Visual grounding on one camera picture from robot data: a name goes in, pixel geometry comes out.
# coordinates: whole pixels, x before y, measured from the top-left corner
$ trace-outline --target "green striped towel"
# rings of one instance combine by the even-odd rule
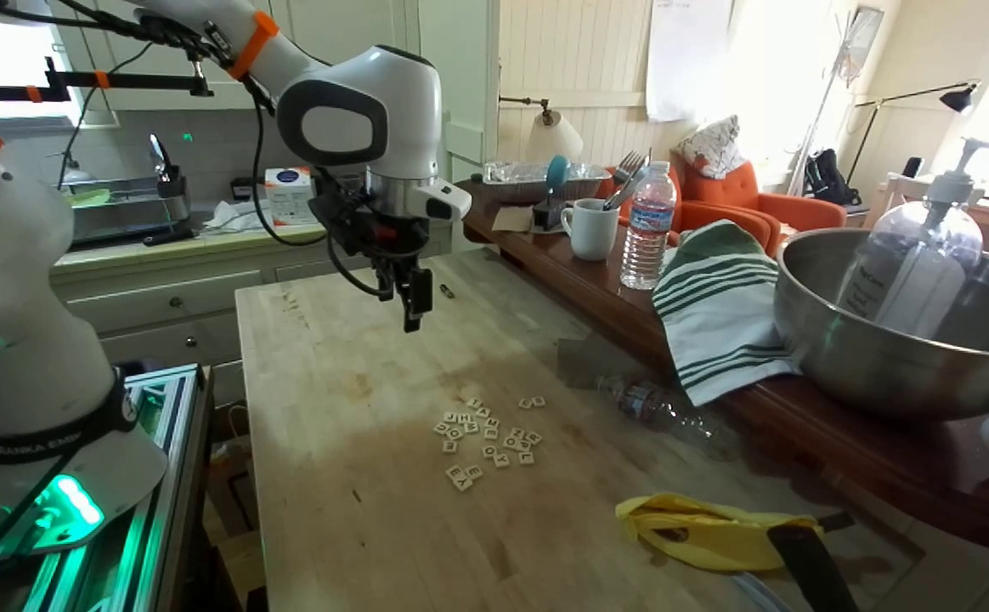
[[[774,374],[795,374],[772,331],[780,267],[731,220],[690,233],[663,267],[652,305],[678,376],[696,407]]]

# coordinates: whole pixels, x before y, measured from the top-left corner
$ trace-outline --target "spray bottle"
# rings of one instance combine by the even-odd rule
[[[973,196],[965,175],[977,151],[965,138],[954,171],[933,180],[923,202],[890,208],[858,253],[835,303],[888,331],[935,337],[984,254],[984,233],[962,211]]]

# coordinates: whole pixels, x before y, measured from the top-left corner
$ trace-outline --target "stainless steel bowl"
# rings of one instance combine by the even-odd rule
[[[835,305],[868,233],[806,233],[783,253],[774,328],[803,374],[850,407],[900,422],[989,412],[989,253],[935,339],[883,331]]]

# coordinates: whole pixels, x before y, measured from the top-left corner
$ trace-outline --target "lamp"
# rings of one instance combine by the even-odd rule
[[[868,120],[868,131],[860,137],[860,146],[858,146],[858,158],[854,158],[854,168],[848,171],[848,183],[858,178],[858,168],[860,168],[860,158],[865,158],[865,146],[871,138],[871,131],[873,131],[873,120],[883,104],[890,102],[900,102],[900,98],[922,98],[922,95],[935,95],[935,93],[945,93],[937,95],[937,102],[951,114],[962,114],[973,104],[973,93],[977,93],[977,81],[951,81],[951,85],[937,85],[937,90],[913,90],[913,93],[900,93],[900,95],[883,95],[883,98],[871,98],[871,102],[860,102],[858,110],[868,110],[871,104],[871,120]]]
[[[556,110],[552,110],[552,98],[499,95],[499,102],[541,104],[528,133],[528,165],[549,165],[552,158],[586,158],[586,137]]]

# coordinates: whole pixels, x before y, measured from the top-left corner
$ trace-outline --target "kitchen counter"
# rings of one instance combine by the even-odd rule
[[[663,380],[505,260],[466,253],[428,269],[437,294],[419,333],[402,333],[399,303],[341,280],[239,289],[272,609],[749,609],[729,575],[630,541],[616,503],[687,492],[844,509],[810,472],[764,460],[761,437],[729,412],[626,420],[616,387]],[[499,444],[515,430],[535,432],[535,464],[493,466],[488,432],[445,448],[435,430],[473,407],[488,407]],[[454,490],[451,466],[482,477]],[[860,609],[910,569],[873,525],[825,544],[854,569]],[[764,582],[806,609],[785,571]]]
[[[673,374],[657,311],[647,294],[622,289],[616,263],[583,267],[570,260],[566,237],[493,234],[499,202],[482,188],[469,191],[476,196],[466,218],[473,237],[493,242],[503,260],[586,313],[595,331],[604,331],[657,374]],[[799,464],[814,464],[825,477],[873,492],[890,509],[989,549],[989,452],[979,441],[984,420],[890,430],[888,422],[844,407],[806,376],[750,383],[729,396],[721,407],[750,422],[758,437],[780,437],[780,448],[799,457]]]
[[[297,237],[297,242],[314,242],[323,237],[323,226],[311,220],[311,226],[291,226],[280,233],[282,237]],[[113,271],[119,267],[127,269],[140,269],[140,267],[168,267],[168,263],[187,263],[187,260],[217,260],[217,254],[256,254],[256,253],[274,253],[282,246],[274,246],[263,227],[256,233],[202,233],[187,242],[169,242],[169,246],[107,246],[107,247],[81,247],[81,253],[69,253],[55,263],[58,276],[89,276],[89,271]]]

